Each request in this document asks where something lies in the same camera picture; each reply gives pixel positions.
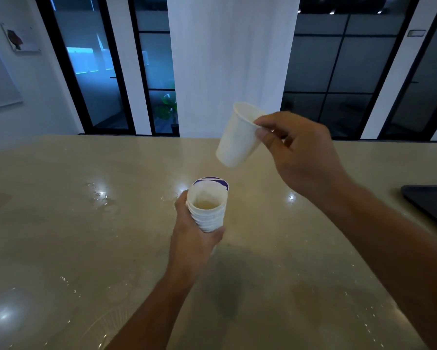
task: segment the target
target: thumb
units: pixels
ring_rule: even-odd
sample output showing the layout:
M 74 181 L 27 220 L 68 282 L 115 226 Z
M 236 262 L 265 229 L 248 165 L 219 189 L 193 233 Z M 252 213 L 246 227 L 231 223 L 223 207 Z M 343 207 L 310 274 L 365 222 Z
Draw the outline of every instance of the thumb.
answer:
M 265 128 L 256 130 L 256 136 L 268 148 L 275 162 L 282 159 L 282 155 L 288 150 L 281 139 Z
M 208 242 L 211 244 L 212 247 L 217 245 L 218 242 L 222 240 L 225 230 L 226 230 L 225 226 L 222 226 L 212 232 L 205 233 L 205 237 L 207 238 Z

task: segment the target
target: glossy table surface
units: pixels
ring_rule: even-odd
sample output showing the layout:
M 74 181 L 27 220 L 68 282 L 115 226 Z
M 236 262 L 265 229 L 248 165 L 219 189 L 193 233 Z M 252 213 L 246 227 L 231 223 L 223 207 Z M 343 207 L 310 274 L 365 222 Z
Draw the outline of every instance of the glossy table surface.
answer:
M 103 348 L 166 263 L 174 201 L 195 179 L 230 192 L 227 233 L 169 349 L 424 349 L 342 233 L 259 149 L 231 170 L 218 140 L 45 136 L 0 152 L 0 349 Z M 336 142 L 350 175 L 408 218 L 437 184 L 437 144 Z

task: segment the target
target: paper cup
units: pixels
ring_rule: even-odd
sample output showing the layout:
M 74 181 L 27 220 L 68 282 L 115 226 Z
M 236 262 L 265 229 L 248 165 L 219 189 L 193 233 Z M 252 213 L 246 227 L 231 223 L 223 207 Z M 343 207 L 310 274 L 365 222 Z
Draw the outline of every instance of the paper cup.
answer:
M 265 114 L 249 103 L 237 102 L 233 105 L 232 117 L 215 153 L 220 162 L 234 168 L 249 157 L 260 143 L 256 138 L 256 129 L 260 126 L 253 121 Z
M 186 205 L 192 218 L 204 232 L 223 226 L 227 188 L 214 180 L 195 182 L 187 192 Z

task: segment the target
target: forearm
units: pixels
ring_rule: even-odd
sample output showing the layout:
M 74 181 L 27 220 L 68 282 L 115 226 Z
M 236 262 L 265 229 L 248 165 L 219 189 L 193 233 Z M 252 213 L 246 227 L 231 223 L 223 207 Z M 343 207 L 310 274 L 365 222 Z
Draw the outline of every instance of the forearm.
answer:
M 190 289 L 190 285 L 182 285 L 168 276 L 163 277 L 106 349 L 166 348 Z
M 437 238 L 353 182 L 315 204 L 337 225 L 423 340 L 437 349 Z

